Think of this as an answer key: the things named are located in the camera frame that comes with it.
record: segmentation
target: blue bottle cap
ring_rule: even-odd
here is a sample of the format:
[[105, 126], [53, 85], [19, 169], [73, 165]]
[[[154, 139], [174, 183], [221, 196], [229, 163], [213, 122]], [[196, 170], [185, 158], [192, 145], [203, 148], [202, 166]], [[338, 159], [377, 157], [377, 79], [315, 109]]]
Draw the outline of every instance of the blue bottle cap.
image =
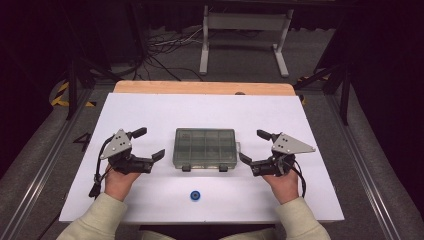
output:
[[193, 191], [190, 193], [191, 200], [197, 201], [200, 198], [200, 192], [199, 191]]

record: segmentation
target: white board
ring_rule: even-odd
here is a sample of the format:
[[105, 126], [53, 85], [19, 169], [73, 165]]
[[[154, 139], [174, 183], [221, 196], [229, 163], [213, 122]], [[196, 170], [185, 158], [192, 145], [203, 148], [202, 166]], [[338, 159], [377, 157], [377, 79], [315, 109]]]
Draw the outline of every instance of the white board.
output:
[[[271, 155], [271, 141], [256, 135], [257, 129], [284, 132], [316, 148], [297, 154], [307, 183], [306, 202], [317, 220], [339, 221], [344, 216], [299, 98], [296, 96], [180, 95], [110, 93], [91, 142], [63, 207], [60, 221], [80, 217], [93, 202], [88, 193], [99, 151], [119, 129], [147, 134], [133, 139], [132, 154], [150, 158], [165, 149], [151, 174], [134, 183], [125, 202], [123, 222], [130, 224], [272, 223], [278, 206], [269, 185], [253, 177], [250, 167], [238, 160], [235, 169], [193, 169], [182, 172], [172, 164], [177, 128], [230, 128], [235, 130], [241, 152], [254, 161]], [[102, 162], [101, 173], [107, 165]], [[201, 194], [198, 201], [190, 193]]]

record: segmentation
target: sleeve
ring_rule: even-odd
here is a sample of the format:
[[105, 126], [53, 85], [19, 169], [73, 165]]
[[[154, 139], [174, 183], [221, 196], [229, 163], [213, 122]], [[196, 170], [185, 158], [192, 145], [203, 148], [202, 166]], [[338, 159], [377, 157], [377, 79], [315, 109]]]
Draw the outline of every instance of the sleeve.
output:
[[302, 197], [278, 206], [276, 211], [286, 230], [287, 240], [330, 239]]
[[125, 203], [102, 193], [57, 239], [115, 239], [116, 229], [126, 210]]

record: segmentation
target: clear plastic box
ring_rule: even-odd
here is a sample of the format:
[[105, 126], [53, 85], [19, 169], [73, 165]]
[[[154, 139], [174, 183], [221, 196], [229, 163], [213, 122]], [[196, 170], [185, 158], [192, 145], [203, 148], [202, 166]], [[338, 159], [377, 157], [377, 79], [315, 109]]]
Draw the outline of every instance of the clear plastic box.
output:
[[235, 168], [237, 149], [233, 129], [178, 128], [175, 135], [175, 168], [217, 168], [221, 172]]

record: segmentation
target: hand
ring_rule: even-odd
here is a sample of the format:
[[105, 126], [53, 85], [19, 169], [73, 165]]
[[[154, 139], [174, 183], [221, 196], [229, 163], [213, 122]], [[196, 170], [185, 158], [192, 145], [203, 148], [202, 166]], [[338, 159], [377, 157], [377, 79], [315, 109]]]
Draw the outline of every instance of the hand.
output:
[[280, 204], [290, 202], [299, 197], [298, 176], [293, 170], [281, 177], [273, 175], [262, 177], [271, 186], [272, 192]]
[[105, 178], [105, 193], [118, 201], [123, 202], [131, 190], [133, 182], [141, 173], [128, 173], [127, 175], [110, 169]]

